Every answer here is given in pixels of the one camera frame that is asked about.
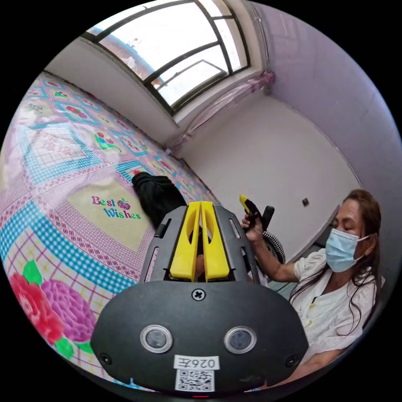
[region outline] dark long hair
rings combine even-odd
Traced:
[[[377,234],[379,236],[380,226],[381,226],[381,211],[377,201],[373,198],[373,196],[365,190],[357,189],[352,190],[349,195],[343,200],[343,202],[347,200],[354,200],[359,203],[361,216],[364,224],[364,234],[363,237]],[[381,275],[379,273],[379,264],[380,264],[380,243],[379,238],[377,238],[376,245],[373,251],[361,258],[353,267],[354,273],[352,276],[352,283],[356,286],[356,290],[354,291],[352,297],[349,301],[349,310],[353,314],[352,306],[355,307],[359,312],[359,322],[355,328],[352,328],[351,332],[353,332],[359,325],[361,320],[361,310],[358,305],[353,302],[353,297],[355,296],[356,292],[359,290],[360,287],[365,286],[369,283],[376,283],[376,294],[374,296],[374,306],[370,311],[370,314],[364,323],[364,326],[367,325],[369,322],[376,304],[378,302],[378,295],[381,289]],[[327,272],[329,266],[325,264],[324,267],[319,269],[315,274],[311,275],[308,278],[305,278],[297,285],[291,295],[290,295],[290,302],[296,299],[296,297],[304,292],[307,288],[315,285]],[[366,281],[366,279],[373,275],[374,279],[370,281]]]

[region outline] window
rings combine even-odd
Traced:
[[[82,36],[124,63],[172,116],[250,67],[242,28],[226,0],[155,0]]]

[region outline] window frame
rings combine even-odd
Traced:
[[[169,115],[173,117],[180,110],[182,110],[185,106],[187,106],[191,101],[193,101],[196,97],[202,95],[203,93],[205,93],[206,91],[211,89],[213,86],[215,86],[215,85],[219,84],[220,82],[224,81],[225,79],[232,77],[233,75],[236,75],[239,72],[242,72],[251,67],[250,54],[248,51],[247,42],[246,42],[242,27],[239,23],[239,20],[235,14],[233,8],[231,7],[231,5],[226,0],[221,0],[221,1],[228,8],[231,15],[221,15],[221,16],[217,16],[217,17],[212,17],[209,14],[209,12],[207,11],[207,9],[202,5],[202,3],[199,0],[173,0],[168,3],[145,8],[144,10],[141,10],[135,14],[129,15],[128,17],[121,19],[120,21],[114,23],[107,29],[103,30],[98,35],[94,35],[90,32],[84,32],[81,35],[81,37],[86,39],[87,41],[91,42],[93,45],[101,48],[104,52],[106,52],[109,56],[111,56],[114,60],[116,60],[118,64],[122,65],[122,67],[124,67],[124,69],[126,71],[128,70],[129,73],[133,76],[133,78],[135,80],[139,81],[154,96],[154,98],[169,113]],[[136,74],[130,67],[126,66],[126,64],[119,57],[117,57],[113,52],[111,52],[109,49],[107,49],[105,46],[103,46],[100,43],[101,40],[105,39],[108,35],[110,35],[116,29],[122,27],[123,25],[125,25],[131,21],[134,21],[135,19],[137,19],[139,17],[142,17],[144,15],[147,15],[149,13],[152,13],[154,11],[158,11],[158,10],[161,10],[161,9],[164,9],[167,7],[173,7],[175,5],[181,5],[181,4],[187,4],[187,3],[194,3],[199,7],[200,11],[204,14],[204,16],[206,17],[207,21],[209,22],[212,30],[214,31],[214,33],[217,37],[217,41],[211,42],[209,44],[205,44],[198,48],[194,48],[194,49],[174,58],[173,60],[166,63],[164,66],[155,70],[152,74],[150,74],[145,79],[141,79],[141,77],[138,74]],[[239,30],[240,38],[242,40],[242,44],[244,47],[245,57],[246,57],[246,65],[235,71],[233,71],[233,69],[232,69],[229,55],[228,55],[227,49],[225,47],[223,38],[219,32],[218,27],[214,23],[215,20],[221,20],[221,19],[233,20],[236,23],[236,26],[237,26],[237,29]],[[217,74],[217,75],[211,77],[210,79],[204,81],[200,85],[193,88],[191,91],[187,92],[184,96],[179,98],[175,103],[173,103],[172,105],[169,105],[167,103],[167,101],[162,97],[162,95],[160,95],[158,90],[156,88],[154,88],[154,86],[152,85],[152,82],[155,79],[157,79],[161,74],[163,74],[164,72],[166,72],[168,69],[172,68],[179,62],[181,62],[181,61],[187,59],[188,57],[193,56],[199,52],[202,52],[203,50],[212,48],[214,46],[220,46],[223,57],[225,59],[225,62],[226,62],[227,68],[228,68],[228,73],[226,74],[226,72],[225,72],[224,76],[222,76],[222,74]]]

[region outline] purple flower print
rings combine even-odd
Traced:
[[[42,283],[41,289],[63,322],[65,337],[73,342],[89,341],[96,319],[88,302],[77,291],[54,279]]]

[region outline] blue surgical mask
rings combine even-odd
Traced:
[[[359,236],[332,229],[325,246],[327,264],[334,272],[343,272],[359,261],[354,259],[357,243],[367,239],[369,236],[359,239]]]

